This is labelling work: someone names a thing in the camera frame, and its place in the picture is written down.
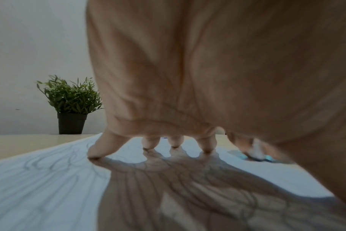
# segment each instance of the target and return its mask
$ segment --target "wooden table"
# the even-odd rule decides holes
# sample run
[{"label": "wooden table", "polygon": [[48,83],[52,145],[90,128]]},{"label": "wooden table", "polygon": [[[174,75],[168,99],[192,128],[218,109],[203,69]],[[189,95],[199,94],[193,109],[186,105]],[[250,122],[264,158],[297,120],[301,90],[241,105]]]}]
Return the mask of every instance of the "wooden table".
[{"label": "wooden table", "polygon": [[91,163],[92,135],[0,136],[0,230],[346,230],[346,205],[305,171],[216,138],[210,156],[135,138]]}]

